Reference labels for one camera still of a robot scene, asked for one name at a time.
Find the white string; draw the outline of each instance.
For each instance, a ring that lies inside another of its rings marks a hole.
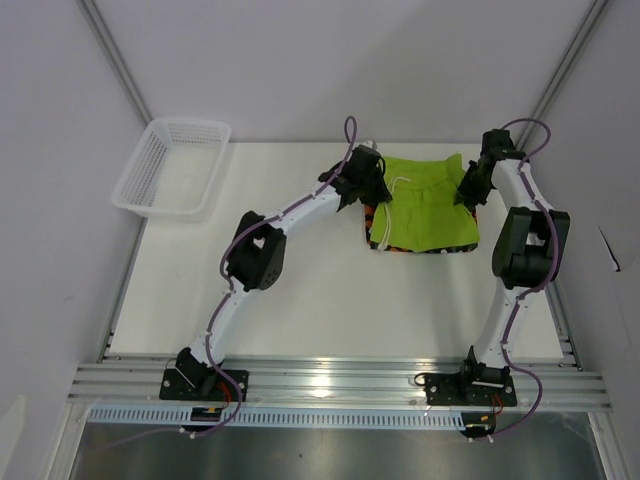
[[[406,177],[393,177],[391,179],[391,182],[390,182],[391,191],[389,193],[391,193],[391,197],[393,197],[393,191],[396,188],[396,182],[398,180],[402,180],[404,182],[410,182],[411,181],[410,178],[406,178]],[[391,210],[389,208],[389,203],[391,203],[391,202],[387,202],[387,203],[384,204],[384,213],[385,213],[385,217],[386,217],[386,225],[385,225],[385,229],[384,229],[384,234],[382,235],[382,240],[380,241],[380,245],[378,245],[378,250],[384,250],[385,248],[387,248],[387,245],[389,244],[389,237],[391,236]]]

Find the bracket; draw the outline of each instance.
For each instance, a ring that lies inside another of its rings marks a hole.
[[[246,370],[225,370],[242,390],[242,401],[247,397],[249,372]],[[224,393],[217,385],[224,384],[231,394],[231,401],[238,401],[236,389],[215,369],[198,362],[191,355],[190,348],[184,348],[176,359],[175,368],[167,368],[160,384],[160,400],[180,400],[195,402],[223,402]]]

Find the metal floor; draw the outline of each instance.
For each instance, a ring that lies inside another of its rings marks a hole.
[[[515,421],[500,417],[499,427]],[[605,479],[586,414],[538,413],[495,443],[457,432],[229,427],[190,440],[88,423],[73,479]]]

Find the black mounting plate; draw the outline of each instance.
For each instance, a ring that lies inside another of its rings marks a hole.
[[[483,385],[467,385],[464,390],[461,388],[460,373],[422,373],[420,378],[424,379],[424,391],[427,394],[428,405],[491,407],[494,406],[491,404],[493,395],[498,395],[505,407],[518,405],[516,389],[511,377],[508,377],[504,388],[501,389]]]
[[[242,401],[246,401],[247,388],[249,387],[249,372],[247,370],[225,370],[227,375],[233,378],[237,383],[243,383],[242,387]],[[225,380],[222,376],[218,375],[218,383],[224,383],[231,394],[231,401],[238,400],[238,394],[236,389]],[[162,383],[160,384],[160,400],[184,400],[184,401],[196,401],[196,402],[223,402],[224,394],[219,388],[214,388],[208,395],[201,395],[200,392],[187,383],[182,375],[175,368],[168,368],[164,371],[162,376]]]

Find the red wire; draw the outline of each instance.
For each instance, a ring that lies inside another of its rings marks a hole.
[[[502,403],[502,400],[500,400],[500,395],[494,395],[494,397],[496,397],[496,400],[498,401],[498,405],[500,405],[500,411],[498,411],[498,413],[495,414],[495,416],[497,417],[502,413],[502,410],[504,410],[504,404]]]
[[[229,389],[227,388],[227,386],[224,383],[219,383],[217,385],[217,387],[222,390],[222,395],[224,397],[224,402],[225,405],[222,408],[227,408],[229,406],[229,404],[231,403],[231,393],[229,393]]]

